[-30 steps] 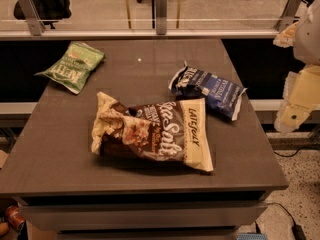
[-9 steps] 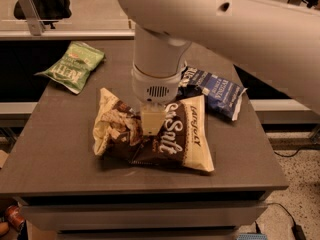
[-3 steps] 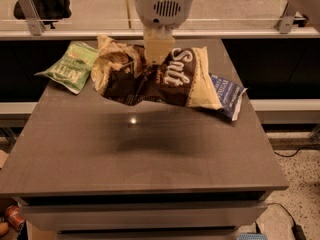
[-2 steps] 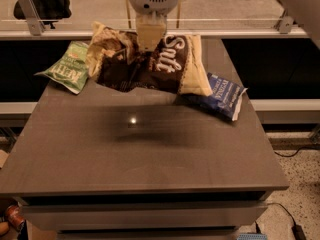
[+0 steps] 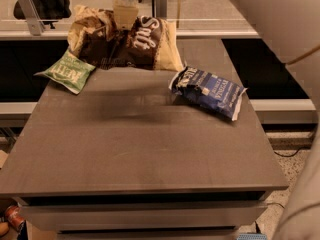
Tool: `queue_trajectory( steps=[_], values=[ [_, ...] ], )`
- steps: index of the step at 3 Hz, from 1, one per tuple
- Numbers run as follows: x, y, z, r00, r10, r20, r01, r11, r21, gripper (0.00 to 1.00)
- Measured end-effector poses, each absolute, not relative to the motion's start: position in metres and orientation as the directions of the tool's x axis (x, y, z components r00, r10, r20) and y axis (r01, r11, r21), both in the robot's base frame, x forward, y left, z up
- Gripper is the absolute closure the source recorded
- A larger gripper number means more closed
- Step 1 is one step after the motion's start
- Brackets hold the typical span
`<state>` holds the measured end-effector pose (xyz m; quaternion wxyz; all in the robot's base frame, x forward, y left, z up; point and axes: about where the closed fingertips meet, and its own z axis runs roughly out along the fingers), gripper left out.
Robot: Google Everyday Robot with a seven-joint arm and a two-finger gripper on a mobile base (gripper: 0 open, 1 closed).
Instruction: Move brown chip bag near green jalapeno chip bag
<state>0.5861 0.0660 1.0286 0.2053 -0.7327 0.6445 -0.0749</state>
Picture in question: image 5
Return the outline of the white gripper with vent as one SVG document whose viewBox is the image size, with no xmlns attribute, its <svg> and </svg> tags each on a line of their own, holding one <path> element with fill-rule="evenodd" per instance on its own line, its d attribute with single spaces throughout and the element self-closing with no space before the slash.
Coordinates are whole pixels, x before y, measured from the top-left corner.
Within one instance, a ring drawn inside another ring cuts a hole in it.
<svg viewBox="0 0 320 240">
<path fill-rule="evenodd" d="M 130 30 L 138 12 L 137 0 L 113 0 L 114 20 L 119 30 Z"/>
</svg>

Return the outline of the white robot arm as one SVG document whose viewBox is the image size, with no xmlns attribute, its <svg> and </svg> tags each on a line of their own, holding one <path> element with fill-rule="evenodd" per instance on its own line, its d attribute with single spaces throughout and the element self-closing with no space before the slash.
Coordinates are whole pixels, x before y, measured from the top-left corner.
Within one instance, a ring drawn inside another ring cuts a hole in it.
<svg viewBox="0 0 320 240">
<path fill-rule="evenodd" d="M 230 0 L 320 113 L 320 0 Z M 272 240 L 320 240 L 320 129 Z"/>
</svg>

